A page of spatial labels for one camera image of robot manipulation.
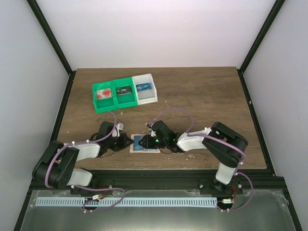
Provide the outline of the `blue VIP card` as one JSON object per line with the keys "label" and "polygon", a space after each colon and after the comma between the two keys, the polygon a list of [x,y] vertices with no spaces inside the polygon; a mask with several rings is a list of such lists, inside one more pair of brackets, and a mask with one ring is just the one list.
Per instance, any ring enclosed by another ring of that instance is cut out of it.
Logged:
{"label": "blue VIP card", "polygon": [[134,135],[133,140],[133,151],[143,151],[144,148],[139,144],[139,141],[144,137],[144,135]]}

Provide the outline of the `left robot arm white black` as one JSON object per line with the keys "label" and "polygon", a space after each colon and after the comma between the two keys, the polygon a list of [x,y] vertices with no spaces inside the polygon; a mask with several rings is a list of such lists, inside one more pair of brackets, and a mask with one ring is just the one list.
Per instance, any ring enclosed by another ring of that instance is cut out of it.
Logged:
{"label": "left robot arm white black", "polygon": [[76,168],[76,162],[103,157],[111,150],[121,151],[134,141],[123,133],[123,124],[101,123],[99,131],[83,142],[51,141],[32,171],[32,179],[47,188],[65,189],[67,186],[89,186],[93,174]]}

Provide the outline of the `white bin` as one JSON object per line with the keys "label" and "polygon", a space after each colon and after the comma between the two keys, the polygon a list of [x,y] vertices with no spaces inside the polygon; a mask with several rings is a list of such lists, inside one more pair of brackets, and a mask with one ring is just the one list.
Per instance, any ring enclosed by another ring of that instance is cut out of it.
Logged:
{"label": "white bin", "polygon": [[[152,74],[144,74],[132,77],[133,86],[136,91],[138,105],[158,102],[157,90],[154,84]],[[151,83],[152,89],[137,92],[135,85],[141,83]]]}

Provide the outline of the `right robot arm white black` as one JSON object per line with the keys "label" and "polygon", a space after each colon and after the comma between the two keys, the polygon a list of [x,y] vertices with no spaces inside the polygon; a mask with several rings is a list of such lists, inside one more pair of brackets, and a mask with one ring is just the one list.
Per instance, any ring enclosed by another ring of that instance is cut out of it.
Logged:
{"label": "right robot arm white black", "polygon": [[175,133],[162,120],[148,128],[151,133],[138,142],[144,149],[167,148],[173,153],[208,150],[219,161],[214,180],[217,186],[230,184],[239,165],[246,159],[248,140],[220,122],[196,132]]}

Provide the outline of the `black VIP card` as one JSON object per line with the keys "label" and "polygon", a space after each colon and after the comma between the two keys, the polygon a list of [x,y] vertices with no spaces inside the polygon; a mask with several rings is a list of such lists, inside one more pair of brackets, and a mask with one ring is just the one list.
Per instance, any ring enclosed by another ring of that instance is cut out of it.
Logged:
{"label": "black VIP card", "polygon": [[131,94],[132,93],[131,86],[123,86],[116,88],[116,93],[117,95]]}

